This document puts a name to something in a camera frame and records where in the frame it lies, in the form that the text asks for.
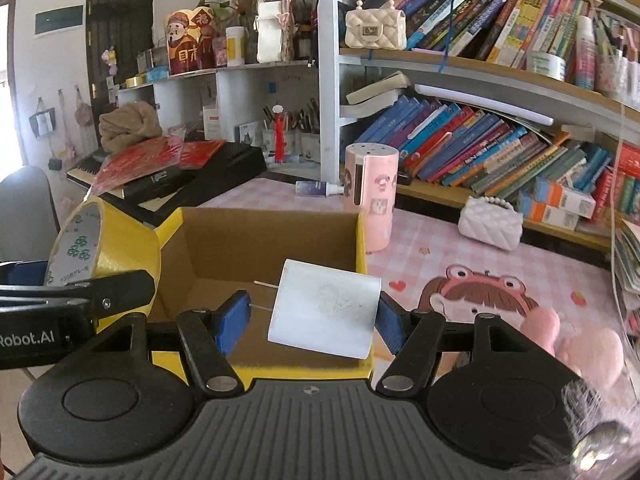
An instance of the pink bottle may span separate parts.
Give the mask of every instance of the pink bottle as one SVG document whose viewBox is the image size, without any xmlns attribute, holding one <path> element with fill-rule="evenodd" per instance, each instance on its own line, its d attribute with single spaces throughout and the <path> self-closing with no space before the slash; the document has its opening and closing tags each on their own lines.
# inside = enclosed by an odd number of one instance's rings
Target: pink bottle
<svg viewBox="0 0 640 480">
<path fill-rule="evenodd" d="M 367 252 L 389 245 L 398 155 L 395 148 L 373 142 L 351 144 L 346 149 L 344 210 L 362 213 Z"/>
</svg>

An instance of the white bottle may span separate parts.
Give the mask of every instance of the white bottle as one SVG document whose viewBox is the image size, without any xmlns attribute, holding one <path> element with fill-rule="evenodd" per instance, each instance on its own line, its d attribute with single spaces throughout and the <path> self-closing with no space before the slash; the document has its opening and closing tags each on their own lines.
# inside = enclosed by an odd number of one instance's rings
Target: white bottle
<svg viewBox="0 0 640 480">
<path fill-rule="evenodd" d="M 589 16 L 578 16 L 575 40 L 575 85 L 593 90 L 596 73 L 596 40 Z"/>
</svg>

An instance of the brown cloth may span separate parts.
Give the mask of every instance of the brown cloth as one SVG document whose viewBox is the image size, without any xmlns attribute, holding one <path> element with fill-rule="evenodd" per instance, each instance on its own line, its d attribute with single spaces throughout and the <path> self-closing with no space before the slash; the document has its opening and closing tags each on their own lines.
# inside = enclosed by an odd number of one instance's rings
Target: brown cloth
<svg viewBox="0 0 640 480">
<path fill-rule="evenodd" d="M 149 103 L 128 103 L 100 116 L 100 136 L 105 152 L 120 153 L 143 140 L 162 135 L 156 110 Z"/>
</svg>

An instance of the black door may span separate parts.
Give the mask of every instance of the black door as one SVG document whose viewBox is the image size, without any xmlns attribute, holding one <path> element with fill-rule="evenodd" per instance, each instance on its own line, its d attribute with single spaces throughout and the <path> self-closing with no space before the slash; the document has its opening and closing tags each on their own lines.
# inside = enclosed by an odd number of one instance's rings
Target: black door
<svg viewBox="0 0 640 480">
<path fill-rule="evenodd" d="M 109 101 L 109 67 L 102 53 L 115 47 L 115 84 L 135 76 L 138 54 L 153 47 L 153 17 L 153 0 L 86 0 L 86 64 L 98 142 L 98 118 L 115 108 Z"/>
</svg>

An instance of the tape roll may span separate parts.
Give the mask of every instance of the tape roll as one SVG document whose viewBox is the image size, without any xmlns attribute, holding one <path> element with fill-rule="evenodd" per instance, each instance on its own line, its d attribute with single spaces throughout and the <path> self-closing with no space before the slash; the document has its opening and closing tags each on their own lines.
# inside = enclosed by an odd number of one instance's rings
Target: tape roll
<svg viewBox="0 0 640 480">
<path fill-rule="evenodd" d="M 82 202 L 60 229 L 53 245 L 45 285 L 61 286 L 126 270 L 146 270 L 160 279 L 160 244 L 156 233 L 99 197 Z M 153 300 L 130 312 L 149 314 Z M 100 320 L 98 330 L 122 314 Z"/>
</svg>

